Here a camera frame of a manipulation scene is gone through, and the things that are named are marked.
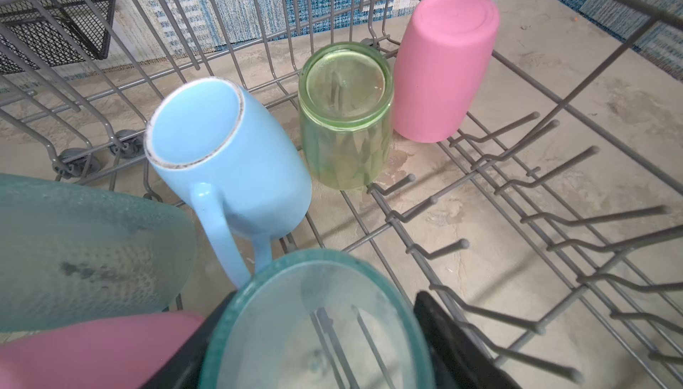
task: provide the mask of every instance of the teal glass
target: teal glass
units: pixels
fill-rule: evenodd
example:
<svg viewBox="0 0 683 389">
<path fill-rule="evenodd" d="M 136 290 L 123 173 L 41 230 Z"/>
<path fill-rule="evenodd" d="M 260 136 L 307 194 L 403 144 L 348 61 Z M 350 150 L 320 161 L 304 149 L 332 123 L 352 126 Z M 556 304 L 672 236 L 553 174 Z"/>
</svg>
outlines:
<svg viewBox="0 0 683 389">
<path fill-rule="evenodd" d="M 196 256 L 177 207 L 0 173 L 0 332 L 160 312 Z"/>
<path fill-rule="evenodd" d="M 200 388 L 342 387 L 332 367 L 337 364 L 344 380 L 346 371 L 338 366 L 326 324 L 357 387 L 435 387 L 424 336 L 396 288 L 363 261 L 311 249 L 274 261 L 235 295 L 213 332 Z M 365 331 L 393 385 L 385 380 Z M 329 340 L 327 347 L 320 337 Z M 343 387 L 354 387 L 346 383 Z"/>
<path fill-rule="evenodd" d="M 334 189 L 372 182 L 388 158 L 393 78 L 387 60 L 360 43 L 333 43 L 299 77 L 299 119 L 309 172 Z"/>
</svg>

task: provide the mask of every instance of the gray metal wire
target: gray metal wire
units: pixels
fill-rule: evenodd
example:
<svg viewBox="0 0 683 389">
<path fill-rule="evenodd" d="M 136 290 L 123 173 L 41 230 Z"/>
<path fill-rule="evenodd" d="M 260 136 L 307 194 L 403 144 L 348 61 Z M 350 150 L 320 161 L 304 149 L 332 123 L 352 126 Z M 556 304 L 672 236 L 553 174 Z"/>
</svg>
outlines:
<svg viewBox="0 0 683 389">
<path fill-rule="evenodd" d="M 16 46 L 17 50 L 26 54 L 30 58 L 30 60 L 32 60 L 39 68 L 43 69 L 43 74 L 47 74 L 48 77 L 51 78 L 52 81 L 54 81 L 54 83 L 58 84 L 58 86 L 61 87 L 61 89 L 64 89 L 64 91 L 67 91 L 73 97 L 69 98 L 67 95 L 62 93 L 60 89 L 58 89 L 56 86 L 53 86 L 53 83 L 49 79 L 43 77 L 43 75 L 38 73 L 36 70 L 32 69 L 29 65 L 26 64 L 26 62 L 22 58 L 20 58 L 19 55 L 13 53 L 8 47 L 1 46 L 2 48 L 0 48 L 0 52 L 6 54 L 11 60 L 13 60 L 13 62 L 22 67 L 22 69 L 24 69 L 27 72 L 27 74 L 35 78 L 36 82 L 39 85 L 42 85 L 46 89 L 51 91 L 56 97 L 58 97 L 62 101 L 62 103 L 53 108 L 47 108 L 45 105 L 43 105 L 36 98 L 33 97 L 35 95 L 34 91 L 22 91 L 19 87 L 12 84 L 5 77 L 2 77 L 0 78 L 0 82 L 2 84 L 7 85 L 12 90 L 14 95 L 1 101 L 0 108 L 10 103 L 14 103 L 18 100 L 26 100 L 29 103 L 32 103 L 35 107 L 38 107 L 39 112 L 30 114 L 26 117 L 17 118 L 12 116 L 9 112 L 0 109 L 0 118 L 11 123 L 13 126 L 22 130 L 24 133 L 32 136 L 36 141 L 44 145 L 51 165 L 56 171 L 59 172 L 57 180 L 61 180 L 62 175 L 66 174 L 73 174 L 76 177 L 81 175 L 81 173 L 77 175 L 78 171 L 74 170 L 74 163 L 81 158 L 88 157 L 86 160 L 85 169 L 82 171 L 82 175 L 84 175 L 84 177 L 81 177 L 81 179 L 78 180 L 77 183 L 89 184 L 95 180 L 101 180 L 103 178 L 108 177 L 108 188 L 110 190 L 114 190 L 117 173 L 119 171 L 143 163 L 142 183 L 146 191 L 145 197 L 157 201 L 163 201 L 163 199 L 152 189 L 152 187 L 149 184 L 149 164 L 146 161 L 144 155 L 140 155 L 135 158 L 126 160 L 122 159 L 121 154 L 117 154 L 115 156 L 115 159 L 113 160 L 112 166 L 99 172 L 88 174 L 88 167 L 90 165 L 91 158 L 94 153 L 113 145 L 118 146 L 120 149 L 125 149 L 126 142 L 132 141 L 132 139 L 141 136 L 144 133 L 144 130 L 138 129 L 134 130 L 132 134 L 127 134 L 124 137 L 116 137 L 115 130 L 111 126 L 109 120 L 107 120 L 107 118 L 104 117 L 104 115 L 102 115 L 91 105 L 91 103 L 94 100 L 99 100 L 101 98 L 107 97 L 108 95 L 116 94 L 119 97 L 121 97 L 122 100 L 124 100 L 124 102 L 133 112 L 138 114 L 138 116 L 141 118 L 143 122 L 146 122 L 145 117 L 141 114 L 140 111 L 138 111 L 135 103 L 132 103 L 124 94 L 125 90 L 132 88 L 134 86 L 147 84 L 155 92 L 155 94 L 157 94 L 159 98 L 163 98 L 163 95 L 161 94 L 161 92 L 159 92 L 158 88 L 154 84 L 155 80 L 166 77 L 168 75 L 175 75 L 179 77 L 182 82 L 186 82 L 186 78 L 183 75 L 182 71 L 189 68 L 194 68 L 198 70 L 201 68 L 201 66 L 206 67 L 207 71 L 210 74 L 213 74 L 213 70 L 210 67 L 210 61 L 230 55 L 234 63 L 235 69 L 237 71 L 237 75 L 240 78 L 240 81 L 244 88 L 251 92 L 254 92 L 266 88 L 267 86 L 274 85 L 279 89 L 281 95 L 271 100 L 270 102 L 265 103 L 264 105 L 266 108 L 274 108 L 280 105 L 281 103 L 285 102 L 289 102 L 295 108 L 297 108 L 297 93 L 290 93 L 285 89 L 285 87 L 282 84 L 283 81 L 298 76 L 301 71 L 296 66 L 295 53 L 292 46 L 292 32 L 295 32 L 295 34 L 297 35 L 301 35 L 303 34 L 304 29 L 308 27 L 310 48 L 311 53 L 313 53 L 315 51 L 313 45 L 313 26 L 316 23 L 323 22 L 326 20 L 330 21 L 330 41 L 334 42 L 335 18 L 343 14 L 350 14 L 350 19 L 353 23 L 356 10 L 362 12 L 365 6 L 368 6 L 369 9 L 369 17 L 367 20 L 367 32 L 370 38 L 368 39 L 368 43 L 381 50 L 384 53 L 384 56 L 388 59 L 395 57 L 397 50 L 389 50 L 385 48 L 383 46 L 383 42 L 386 41 L 384 43 L 400 45 L 398 41 L 392 39 L 391 36 L 387 34 L 385 28 L 390 0 L 359 0 L 357 4 L 354 2 L 354 0 L 351 0 L 350 7 L 344 9 L 335 8 L 334 0 L 331 0 L 329 14 L 325 14 L 318 18 L 310 18 L 310 15 L 312 14 L 312 0 L 305 0 L 307 6 L 307 14 L 309 15 L 308 20 L 302 20 L 301 13 L 299 12 L 299 1 L 293 0 L 292 6 L 296 15 L 294 26 L 290 26 L 290 21 L 287 16 L 287 0 L 281 0 L 281 3 L 283 5 L 283 11 L 285 13 L 285 29 L 282 31 L 272 33 L 268 33 L 266 30 L 258 0 L 253 0 L 259 24 L 258 27 L 260 37 L 244 43 L 239 43 L 238 45 L 231 43 L 230 32 L 228 31 L 226 24 L 220 14 L 220 11 L 218 10 L 216 0 L 209 0 L 212 9 L 217 17 L 218 26 L 220 27 L 223 38 L 226 41 L 227 48 L 225 50 L 217 52 L 205 53 L 205 50 L 201 50 L 200 43 L 197 41 L 197 38 L 189 23 L 187 15 L 184 13 L 180 1 L 171 0 L 171 2 L 167 2 L 166 0 L 158 0 L 161 9 L 165 12 L 166 17 L 169 19 L 171 27 L 174 29 L 175 34 L 178 36 L 180 45 L 186 52 L 185 57 L 189 58 L 189 61 L 187 63 L 178 65 L 174 60 L 177 59 L 178 56 L 172 56 L 170 52 L 166 49 L 166 47 L 163 44 L 163 41 L 158 35 L 158 32 L 155 30 L 155 27 L 152 25 L 149 18 L 145 15 L 144 10 L 140 5 L 140 2 L 138 0 L 132 0 L 133 5 L 135 6 L 142 20 L 149 28 L 154 39 L 161 47 L 161 50 L 164 52 L 164 55 L 166 56 L 166 59 L 168 60 L 170 66 L 170 68 L 158 71 L 157 73 L 147 74 L 144 72 L 140 64 L 134 60 L 131 53 L 120 41 L 118 36 L 113 31 L 111 25 L 107 23 L 107 20 L 103 19 L 102 14 L 98 11 L 98 9 L 92 3 L 92 1 L 85 0 L 86 4 L 90 7 L 90 9 L 98 16 L 98 18 L 100 18 L 100 21 L 103 23 L 107 31 L 109 31 L 114 41 L 119 43 L 123 52 L 131 60 L 131 65 L 133 65 L 133 67 L 141 74 L 141 77 L 136 80 L 128 81 L 122 83 L 121 85 L 117 85 L 111 78 L 107 77 L 105 71 L 101 70 L 95 61 L 93 61 L 87 56 L 84 56 L 84 51 L 77 44 L 73 43 L 73 40 L 70 41 L 70 38 L 65 34 L 64 29 L 62 29 L 59 26 L 59 24 L 56 23 L 56 21 L 52 18 L 52 16 L 42 7 L 40 0 L 0 0 L 0 5 L 7 5 L 13 2 L 20 1 L 31 2 L 32 5 L 36 9 L 38 9 L 38 11 L 46 18 L 46 20 L 51 25 L 53 25 L 58 30 L 58 32 L 60 32 L 65 37 L 65 39 L 74 47 L 76 52 L 78 52 L 81 55 L 81 57 L 83 57 L 83 59 L 89 65 L 89 67 L 93 69 L 94 72 L 97 73 L 98 76 L 100 76 L 107 83 L 108 89 L 104 91 L 99 91 L 95 94 L 91 94 L 87 97 L 83 97 L 77 91 L 75 91 L 75 89 L 73 89 L 73 87 L 70 86 L 66 80 L 59 77 L 53 69 L 50 69 L 44 61 L 40 60 L 38 56 L 35 55 L 35 53 L 32 53 L 25 44 L 21 43 L 19 39 L 13 36 L 11 32 L 8 31 L 6 26 L 0 24 L 0 34 L 2 34 L 6 39 L 12 42 L 12 44 Z M 683 328 L 673 323 L 669 319 L 664 319 L 662 316 L 657 316 L 648 312 L 646 309 L 641 307 L 641 305 L 636 301 L 636 299 L 634 299 L 629 294 L 629 292 L 627 292 L 627 290 L 625 290 L 624 288 L 627 288 L 632 291 L 637 291 L 645 295 L 658 296 L 665 302 L 667 302 L 670 305 L 670 307 L 677 312 L 678 315 L 683 316 L 683 308 L 681 308 L 681 306 L 669 296 L 669 293 L 671 291 L 682 290 L 683 282 L 655 284 L 644 273 L 643 270 L 639 269 L 636 266 L 636 264 L 628 258 L 628 255 L 638 248 L 647 248 L 648 246 L 665 240 L 683 238 L 683 225 L 670 227 L 668 229 L 655 231 L 653 233 L 645 233 L 630 238 L 628 240 L 609 240 L 607 237 L 603 236 L 602 232 L 598 231 L 593 225 L 597 223 L 622 221 L 631 218 L 647 218 L 652 215 L 667 214 L 670 212 L 669 207 L 666 205 L 661 205 L 646 209 L 625 210 L 623 212 L 618 212 L 614 214 L 599 215 L 595 217 L 585 218 L 582 215 L 580 215 L 572 206 L 570 206 L 567 203 L 567 201 L 565 201 L 556 191 L 551 189 L 551 187 L 549 187 L 546 182 L 554 177 L 561 176 L 561 174 L 564 171 L 566 171 L 568 168 L 572 166 L 589 164 L 589 162 L 585 162 L 585 160 L 598 153 L 597 147 L 592 146 L 586 149 L 585 151 L 574 156 L 567 162 L 560 164 L 555 169 L 547 171 L 544 175 L 538 175 L 538 167 L 533 168 L 527 166 L 526 163 L 524 163 L 518 157 L 518 153 L 522 151 L 524 148 L 538 141 L 543 136 L 548 134 L 551 130 L 559 128 L 559 122 L 554 118 L 561 112 L 566 112 L 567 114 L 572 115 L 572 117 L 574 117 L 576 120 L 583 123 L 586 127 L 591 129 L 596 135 L 602 137 L 607 142 L 614 145 L 617 149 L 619 149 L 619 151 L 621 151 L 621 153 L 635 161 L 643 169 L 648 171 L 653 177 L 661 180 L 663 183 L 667 184 L 669 187 L 674 189 L 677 193 L 683 195 L 683 184 L 681 184 L 678 180 L 674 179 L 666 172 L 664 172 L 662 169 L 658 168 L 656 165 L 651 163 L 644 156 L 636 153 L 636 151 L 634 151 L 632 148 L 630 148 L 621 140 L 619 140 L 619 138 L 615 137 L 609 131 L 604 129 L 602 126 L 594 122 L 592 119 L 588 118 L 585 114 L 578 111 L 575 107 L 571 105 L 571 101 L 574 98 L 576 98 L 576 96 L 580 92 L 582 92 L 588 85 L 590 85 L 628 48 L 630 48 L 634 43 L 636 43 L 638 38 L 644 35 L 650 28 L 652 28 L 652 26 L 654 26 L 654 24 L 656 24 L 657 22 L 662 22 L 670 26 L 676 27 L 678 29 L 683 29 L 683 19 L 669 12 L 654 8 L 653 6 L 648 5 L 645 2 L 641 2 L 638 0 L 615 1 L 620 2 L 623 5 L 631 7 L 632 9 L 636 9 L 641 13 L 648 15 L 648 20 L 642 26 L 636 29 L 636 31 L 632 35 L 630 35 L 624 43 L 617 47 L 617 49 L 614 50 L 614 52 L 612 52 L 609 57 L 607 57 L 600 65 L 598 65 L 582 82 L 580 82 L 564 98 L 554 93 L 547 86 L 542 85 L 541 82 L 538 82 L 536 79 L 534 79 L 532 76 L 524 72 L 522 69 L 513 64 L 513 62 L 505 58 L 500 53 L 496 51 L 493 52 L 492 56 L 496 60 L 501 62 L 507 68 L 511 69 L 515 74 L 524 79 L 527 83 L 529 83 L 531 86 L 537 89 L 540 93 L 544 94 L 546 97 L 550 99 L 552 103 L 554 103 L 553 109 L 547 112 L 542 117 L 542 119 L 534 125 L 533 128 L 526 127 L 526 124 L 531 122 L 532 120 L 538 119 L 540 117 L 539 112 L 533 112 L 523 117 L 522 119 L 513 121 L 508 125 L 495 130 L 488 129 L 480 120 L 474 117 L 471 113 L 468 113 L 468 118 L 472 122 L 474 122 L 474 124 L 477 125 L 482 131 L 484 131 L 485 135 L 482 137 L 476 137 L 472 134 L 468 134 L 462 132 L 461 130 L 458 130 L 457 138 L 449 138 L 448 144 L 441 142 L 437 144 L 437 146 L 435 146 L 439 147 L 444 152 L 444 154 L 448 156 L 450 161 L 457 168 L 459 168 L 463 176 L 453 181 L 440 191 L 435 192 L 434 194 L 425 198 L 424 201 L 421 201 L 414 207 L 404 212 L 392 209 L 391 206 L 388 204 L 387 200 L 385 199 L 385 197 L 389 195 L 400 195 L 401 190 L 404 187 L 415 182 L 414 175 L 408 175 L 403 180 L 400 180 L 394 185 L 387 186 L 385 188 L 379 186 L 376 183 L 371 183 L 367 187 L 367 193 L 370 194 L 370 196 L 375 200 L 379 209 L 382 211 L 383 214 L 385 214 L 385 222 L 374 229 L 369 229 L 366 226 L 365 222 L 363 221 L 363 218 L 356 211 L 351 200 L 348 198 L 344 191 L 341 191 L 340 195 L 344 198 L 347 206 L 349 207 L 349 210 L 351 211 L 351 214 L 354 217 L 354 220 L 358 223 L 358 225 L 364 233 L 363 237 L 348 245 L 346 248 L 344 248 L 344 251 L 347 253 L 352 253 L 355 249 L 361 248 L 365 244 L 370 244 L 373 251 L 379 257 L 382 265 L 387 270 L 387 273 L 390 276 L 391 280 L 397 286 L 398 290 L 400 291 L 404 299 L 407 302 L 409 302 L 410 299 L 406 295 L 402 287 L 401 281 L 389 265 L 388 260 L 385 258 L 382 252 L 382 248 L 380 247 L 379 242 L 377 240 L 377 237 L 381 233 L 388 231 L 390 229 L 394 230 L 396 234 L 399 236 L 401 242 L 403 242 L 406 249 L 406 254 L 409 254 L 411 257 L 413 257 L 416 265 L 427 278 L 429 285 L 428 287 L 424 288 L 433 290 L 434 293 L 437 296 L 439 296 L 439 298 L 443 301 L 445 307 L 450 312 L 451 316 L 456 321 L 456 323 L 461 325 L 466 334 L 468 334 L 474 340 L 474 342 L 482 350 L 482 352 L 489 358 L 491 358 L 494 364 L 498 366 L 501 366 L 508 359 L 513 359 L 521 361 L 531 367 L 541 368 L 550 373 L 554 373 L 555 375 L 565 377 L 574 382 L 580 382 L 582 380 L 581 374 L 579 373 L 579 371 L 572 367 L 554 364 L 543 358 L 534 358 L 533 356 L 529 356 L 519 352 L 519 350 L 522 349 L 527 342 L 532 340 L 538 334 L 543 334 L 547 325 L 549 325 L 554 319 L 560 316 L 568 307 L 573 305 L 575 302 L 579 301 L 598 320 L 598 322 L 600 322 L 600 324 L 605 327 L 606 331 L 615 338 L 615 340 L 628 352 L 628 354 L 632 356 L 644 368 L 646 374 L 652 377 L 654 382 L 659 387 L 667 388 L 668 386 L 657 374 L 658 372 L 660 372 L 660 370 L 656 371 L 655 368 L 652 366 L 652 362 L 660 363 L 662 365 L 661 368 L 666 370 L 679 384 L 683 385 L 683 374 L 677 368 L 677 366 L 683 364 L 683 348 L 681 348 L 677 344 L 676 340 L 674 340 L 670 335 L 671 332 L 683 332 Z M 190 43 L 190 41 L 185 38 L 178 21 L 175 19 L 174 14 L 172 13 L 172 6 L 175 6 L 175 13 L 180 15 L 182 23 L 185 25 L 192 43 Z M 382 35 L 380 36 L 374 30 L 374 11 L 376 8 L 379 9 L 382 7 Z M 275 66 L 273 64 L 269 41 L 278 38 L 281 35 L 286 35 L 293 70 L 290 73 L 278 76 L 276 74 Z M 352 39 L 353 29 L 350 29 L 349 40 Z M 263 82 L 259 85 L 248 86 L 249 80 L 244 77 L 242 69 L 240 68 L 240 64 L 236 58 L 235 52 L 253 46 L 264 47 L 272 79 Z M 104 126 L 109 137 L 106 143 L 93 146 L 88 140 L 88 138 L 85 137 L 81 132 L 79 132 L 78 129 L 66 123 L 58 115 L 60 112 L 65 112 L 69 110 L 81 111 L 82 109 L 85 109 L 85 111 L 92 113 L 98 119 L 98 121 L 101 122 L 101 124 Z M 72 154 L 68 156 L 68 158 L 60 159 L 59 153 L 57 150 L 55 150 L 54 144 L 52 144 L 52 142 L 50 142 L 49 139 L 47 139 L 47 137 L 45 137 L 43 134 L 37 132 L 35 129 L 29 126 L 31 122 L 37 121 L 45 117 L 50 117 L 54 119 L 60 125 L 64 126 L 65 129 L 69 129 L 76 136 L 81 138 L 81 140 L 83 140 L 83 142 L 85 143 L 86 148 L 78 154 Z M 515 145 L 506 146 L 499 139 L 499 137 L 500 135 L 505 134 L 506 132 L 510 132 L 512 130 L 524 132 L 525 136 L 522 137 L 522 139 L 519 140 Z M 473 153 L 467 151 L 463 147 L 464 142 L 471 147 L 471 150 L 474 150 Z M 489 142 L 493 142 L 494 144 L 498 145 L 501 151 L 498 154 L 484 153 L 483 150 L 480 148 L 480 145 Z M 456 155 L 454 155 L 453 150 L 455 150 L 462 159 L 457 158 Z M 526 173 L 526 176 L 529 177 L 529 180 L 525 181 L 509 177 L 508 173 L 503 171 L 501 169 L 501 166 L 498 164 L 503 161 L 512 161 L 515 164 L 519 165 L 523 172 Z M 491 174 L 489 174 L 489 170 L 496 172 L 498 176 L 502 178 L 503 182 L 497 183 L 491 176 Z M 474 187 L 483 194 L 486 200 L 500 213 L 500 215 L 505 219 L 505 221 L 507 221 L 511 225 L 511 227 L 517 232 L 517 234 L 519 234 L 519 236 L 543 260 L 543 262 L 550 267 L 550 269 L 557 275 L 559 280 L 562 281 L 568 287 L 568 294 L 564 298 L 560 299 L 559 302 L 556 303 L 556 305 L 553 308 L 548 310 L 547 313 L 544 316 L 541 316 L 538 320 L 530 321 L 527 319 L 521 319 L 504 312 L 493 311 L 486 308 L 480 308 L 474 305 L 467 304 L 465 300 L 457 294 L 457 287 L 448 287 L 441 282 L 439 276 L 434 272 L 433 268 L 431 267 L 430 261 L 446 254 L 457 254 L 457 251 L 463 248 L 477 248 L 477 246 L 469 246 L 467 240 L 454 240 L 454 243 L 443 248 L 441 248 L 440 246 L 426 246 L 426 248 L 424 248 L 414 242 L 414 240 L 408 233 L 407 229 L 403 225 L 403 223 L 411 221 L 425 210 L 437 204 L 439 198 L 443 197 L 444 195 L 447 195 L 450 192 L 453 192 L 459 187 L 465 185 L 466 183 L 473 184 Z M 553 197 L 562 207 L 566 209 L 566 211 L 569 214 L 572 215 L 572 219 L 562 218 L 559 215 L 543 210 L 525 192 L 525 190 L 531 189 L 536 190 L 536 192 L 543 192 L 545 195 L 548 194 L 551 197 Z M 509 194 L 510 192 L 515 193 L 515 198 L 511 197 L 511 195 Z M 182 201 L 178 201 L 174 205 L 182 206 L 183 204 L 184 203 Z M 534 210 L 533 214 L 527 214 L 525 212 L 525 209 L 528 209 L 529 207 L 531 207 Z M 540 220 L 547 223 L 547 225 L 541 227 L 538 224 Z M 318 242 L 320 248 L 326 248 L 324 237 L 320 234 L 320 231 L 318 230 L 314 222 L 314 216 L 306 214 L 306 221 L 309 227 L 311 228 L 313 235 L 316 241 Z M 559 226 L 559 224 L 567 227 L 584 227 L 593 235 L 595 235 L 595 237 L 599 240 L 599 242 L 602 245 L 596 245 L 582 240 L 571 238 Z M 536 236 L 538 236 L 538 238 L 542 241 L 543 244 L 545 244 L 545 246 L 539 246 L 536 241 L 530 238 L 526 231 L 523 230 L 523 227 L 525 225 L 529 229 L 531 229 L 531 231 L 533 231 L 533 233 L 535 233 Z M 281 239 L 280 243 L 285 252 L 290 252 L 298 248 L 296 245 L 296 240 L 292 234 L 289 234 L 285 238 Z M 575 251 L 584 263 L 581 263 L 581 265 L 579 265 L 579 263 L 577 263 L 576 260 L 570 258 L 564 251 L 567 248 L 571 248 L 573 251 Z M 604 264 L 598 265 L 593 260 L 593 258 L 587 254 L 586 250 L 601 252 L 605 255 L 610 255 L 610 257 Z M 565 266 L 567 266 L 572 275 L 568 276 L 565 272 L 560 270 L 559 267 L 554 263 L 554 261 L 551 260 L 551 255 L 555 255 L 556 257 L 558 257 L 558 259 L 562 261 Z M 630 270 L 633 271 L 635 276 L 638 278 L 637 281 L 627 280 L 614 274 L 610 274 L 610 271 L 616 265 L 621 263 L 626 265 Z M 586 265 L 590 269 L 592 269 L 592 272 L 584 271 L 584 269 L 586 269 Z M 613 294 L 608 295 L 607 292 L 603 291 L 598 286 L 599 282 L 610 285 L 613 291 L 617 293 L 619 298 L 624 300 L 633 309 L 633 311 L 621 310 L 619 307 L 617 307 L 614 299 L 610 297 Z M 609 312 L 606 315 L 600 312 L 600 310 L 597 307 L 595 307 L 595 305 L 592 303 L 594 302 L 594 300 L 589 301 L 587 298 L 585 298 L 585 294 L 588 292 L 592 292 L 598 299 L 598 301 L 604 307 L 607 308 Z M 181 299 L 177 300 L 177 306 L 178 308 L 182 308 Z M 507 325 L 521 327 L 525 329 L 525 333 L 522 336 L 520 336 L 515 342 L 513 342 L 510 346 L 501 347 L 491 342 L 491 340 L 478 327 L 468 323 L 465 319 L 465 316 L 462 313 L 463 311 L 484 316 L 488 319 L 494 319 L 498 322 Z M 390 376 L 391 370 L 387 369 L 386 365 L 382 361 L 379 350 L 377 349 L 376 345 L 372 340 L 370 331 L 363 323 L 362 317 L 357 312 L 357 310 L 355 310 L 355 312 L 361 330 L 365 338 L 367 339 L 368 346 L 370 347 L 372 353 L 377 359 L 378 371 L 381 372 L 381 376 L 383 376 L 383 378 L 386 380 L 388 386 L 393 387 L 393 382 L 391 381 Z M 627 342 L 622 333 L 619 330 L 617 330 L 613 325 L 617 321 L 621 322 L 624 325 L 626 330 L 633 335 L 633 337 L 639 343 L 639 345 L 634 346 L 631 342 Z M 638 325 L 635 325 L 635 322 L 642 321 L 647 323 L 647 325 L 650 325 L 654 329 L 654 331 L 661 337 L 661 339 L 663 340 L 662 343 L 665 343 L 668 346 L 667 349 L 673 350 L 674 352 L 676 352 L 676 354 L 671 355 L 668 353 L 663 353 L 660 350 L 660 347 L 655 345 L 651 338 L 648 337 Z M 346 387 L 346 382 L 348 383 L 348 386 L 352 388 L 357 387 L 358 384 L 356 383 L 356 380 L 354 378 L 353 370 L 351 369 L 348 361 L 346 360 L 346 354 L 341 348 L 342 346 L 340 345 L 339 341 L 337 340 L 337 336 L 333 328 L 333 321 L 329 319 L 326 311 L 320 309 L 316 313 L 311 314 L 311 322 L 313 330 L 316 331 L 320 339 L 322 345 L 322 352 L 333 367 L 333 372 L 335 375 L 337 385 L 340 388 L 344 388 Z"/>
</svg>

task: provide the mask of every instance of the teal glass rim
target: teal glass rim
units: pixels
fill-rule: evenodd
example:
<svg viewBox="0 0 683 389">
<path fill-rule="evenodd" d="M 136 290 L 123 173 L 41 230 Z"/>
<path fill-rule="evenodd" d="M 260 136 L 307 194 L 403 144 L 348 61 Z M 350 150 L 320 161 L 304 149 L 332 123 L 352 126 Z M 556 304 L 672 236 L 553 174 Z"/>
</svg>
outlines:
<svg viewBox="0 0 683 389">
<path fill-rule="evenodd" d="M 228 304 L 223 312 L 218 325 L 211 335 L 206 355 L 201 367 L 200 388 L 217 389 L 218 376 L 221 372 L 223 352 L 227 346 L 230 333 L 237 322 L 242 310 L 247 307 L 254 296 L 271 278 L 293 267 L 320 261 L 334 263 L 350 267 L 367 276 L 387 296 L 390 304 L 396 309 L 396 313 L 403 325 L 406 341 L 411 350 L 411 358 L 415 370 L 415 381 L 420 388 L 434 389 L 434 369 L 431 364 L 429 349 L 417 319 L 413 315 L 411 307 L 398 293 L 397 289 L 388 280 L 377 272 L 371 265 L 358 260 L 344 252 L 323 249 L 308 249 L 291 252 L 284 255 L 262 271 L 256 274 Z"/>
<path fill-rule="evenodd" d="M 371 58 L 380 67 L 385 79 L 385 90 L 378 100 L 376 109 L 368 115 L 351 121 L 339 121 L 326 118 L 313 111 L 313 101 L 307 86 L 308 76 L 313 66 L 322 59 L 322 57 L 341 50 L 358 52 Z M 391 100 L 393 99 L 393 74 L 391 73 L 391 68 L 389 67 L 387 60 L 374 48 L 359 42 L 331 43 L 320 48 L 320 50 L 316 51 L 308 60 L 306 60 L 306 64 L 304 64 L 301 75 L 299 76 L 298 97 L 301 111 L 320 126 L 332 129 L 333 131 L 356 131 L 365 129 L 380 121 L 382 117 L 387 114 L 391 106 Z"/>
</svg>

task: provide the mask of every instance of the light blue mug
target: light blue mug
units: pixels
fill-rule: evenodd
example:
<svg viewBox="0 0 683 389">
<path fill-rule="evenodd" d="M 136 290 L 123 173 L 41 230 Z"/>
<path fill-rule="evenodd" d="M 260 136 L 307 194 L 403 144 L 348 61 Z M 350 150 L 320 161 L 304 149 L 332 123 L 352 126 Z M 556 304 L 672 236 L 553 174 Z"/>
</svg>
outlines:
<svg viewBox="0 0 683 389">
<path fill-rule="evenodd" d="M 192 81 L 166 97 L 147 125 L 145 153 L 197 213 L 236 287 L 252 275 L 231 231 L 252 241 L 259 271 L 272 261 L 270 240 L 291 232 L 311 203 L 311 178 L 285 130 L 227 79 Z"/>
</svg>

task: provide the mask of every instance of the mug handle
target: mug handle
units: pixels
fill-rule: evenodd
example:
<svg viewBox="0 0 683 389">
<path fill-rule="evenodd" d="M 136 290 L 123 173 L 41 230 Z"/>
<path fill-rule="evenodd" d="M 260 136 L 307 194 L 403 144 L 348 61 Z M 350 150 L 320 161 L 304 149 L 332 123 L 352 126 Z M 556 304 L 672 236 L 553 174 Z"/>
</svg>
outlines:
<svg viewBox="0 0 683 389">
<path fill-rule="evenodd" d="M 230 281 L 238 289 L 242 288 L 252 278 L 252 274 L 249 273 L 247 265 L 244 264 L 235 245 L 235 239 L 227 226 L 220 192 L 209 183 L 197 183 L 190 189 L 190 201 L 200 219 L 204 232 L 206 232 L 206 237 L 216 253 L 218 262 L 223 266 Z"/>
</svg>

